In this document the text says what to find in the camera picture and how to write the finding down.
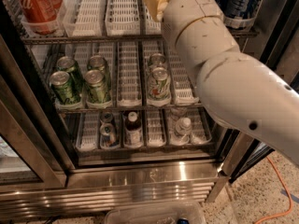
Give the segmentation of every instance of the speckled floor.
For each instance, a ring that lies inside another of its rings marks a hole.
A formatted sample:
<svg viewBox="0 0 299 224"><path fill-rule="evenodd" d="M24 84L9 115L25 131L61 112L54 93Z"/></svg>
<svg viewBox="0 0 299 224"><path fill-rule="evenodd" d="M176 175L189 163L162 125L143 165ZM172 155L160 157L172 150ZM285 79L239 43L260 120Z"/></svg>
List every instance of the speckled floor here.
<svg viewBox="0 0 299 224"><path fill-rule="evenodd" d="M299 223L299 169L278 153L269 156L281 173L293 198L290 214L263 224ZM227 184L214 203L203 203L206 224L253 224L259 218L286 211L289 200L267 159L264 159L233 185ZM27 222L44 224L45 220ZM104 215L88 217L61 217L53 224L103 224Z"/></svg>

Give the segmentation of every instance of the clear plastic bottle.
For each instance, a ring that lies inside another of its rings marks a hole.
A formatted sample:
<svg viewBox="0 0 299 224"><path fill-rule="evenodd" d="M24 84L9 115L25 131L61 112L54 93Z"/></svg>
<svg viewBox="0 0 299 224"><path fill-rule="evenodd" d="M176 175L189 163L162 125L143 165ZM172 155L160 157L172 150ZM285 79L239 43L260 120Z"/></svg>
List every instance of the clear plastic bottle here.
<svg viewBox="0 0 299 224"><path fill-rule="evenodd" d="M171 144L183 146L189 143L192 132L192 123L189 118L180 118L175 125L174 132L171 135Z"/></svg>
<svg viewBox="0 0 299 224"><path fill-rule="evenodd" d="M143 146L141 118L136 112L130 112L124 122L126 133L126 147L138 148Z"/></svg>

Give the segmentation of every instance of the green can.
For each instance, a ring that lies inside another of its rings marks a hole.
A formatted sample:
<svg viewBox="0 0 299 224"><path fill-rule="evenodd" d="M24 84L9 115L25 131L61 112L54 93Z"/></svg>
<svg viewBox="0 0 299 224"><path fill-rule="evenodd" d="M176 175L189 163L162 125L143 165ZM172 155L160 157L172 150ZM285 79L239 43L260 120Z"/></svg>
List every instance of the green can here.
<svg viewBox="0 0 299 224"><path fill-rule="evenodd" d="M74 80L76 89L79 92L82 92L83 76L76 60L71 57L64 56L57 61L57 69L59 71L67 72Z"/></svg>
<svg viewBox="0 0 299 224"><path fill-rule="evenodd" d="M87 63L87 70L99 70L105 77L107 88L111 90L111 74L107 60L101 55L94 55Z"/></svg>
<svg viewBox="0 0 299 224"><path fill-rule="evenodd" d="M50 87L62 105L76 104L81 100L73 79L65 71L58 71L50 76Z"/></svg>
<svg viewBox="0 0 299 224"><path fill-rule="evenodd" d="M111 101L104 75L99 70L91 70L85 74L86 90L89 102L103 104Z"/></svg>
<svg viewBox="0 0 299 224"><path fill-rule="evenodd" d="M170 93L170 76L168 71L163 67L152 69L148 78L149 97L155 101L169 99Z"/></svg>

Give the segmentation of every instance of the refrigerator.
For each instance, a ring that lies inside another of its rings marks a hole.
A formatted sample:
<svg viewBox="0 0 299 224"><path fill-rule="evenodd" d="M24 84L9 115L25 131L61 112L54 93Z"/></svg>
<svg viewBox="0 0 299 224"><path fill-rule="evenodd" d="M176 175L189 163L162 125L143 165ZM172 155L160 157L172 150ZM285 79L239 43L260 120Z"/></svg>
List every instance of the refrigerator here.
<svg viewBox="0 0 299 224"><path fill-rule="evenodd" d="M298 1L261 0L250 29L230 30L243 52L277 70L294 89ZM1 220L214 202L227 182L272 151L208 115L142 0L64 0L64 5L57 33L44 36L32 33L17 0L0 3ZM264 15L269 11L270 19ZM150 104L147 86L149 57L156 52L168 60L172 95L169 105L158 107ZM109 65L111 103L93 106L84 91L77 106L61 105L50 88L57 61L72 57L85 74L95 54ZM175 107L187 108L192 121L195 141L187 145L171 143ZM131 110L142 121L139 148L127 146L123 114ZM117 148L103 145L104 111L114 116Z"/></svg>

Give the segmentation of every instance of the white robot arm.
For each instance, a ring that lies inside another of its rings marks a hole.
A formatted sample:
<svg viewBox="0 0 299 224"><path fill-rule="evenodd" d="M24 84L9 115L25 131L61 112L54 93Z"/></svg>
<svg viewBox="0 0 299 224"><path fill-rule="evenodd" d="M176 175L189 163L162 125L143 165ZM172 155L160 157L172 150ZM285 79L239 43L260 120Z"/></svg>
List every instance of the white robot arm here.
<svg viewBox="0 0 299 224"><path fill-rule="evenodd" d="M162 35L184 63L208 114L299 166L299 95L243 54L214 0L170 0Z"/></svg>

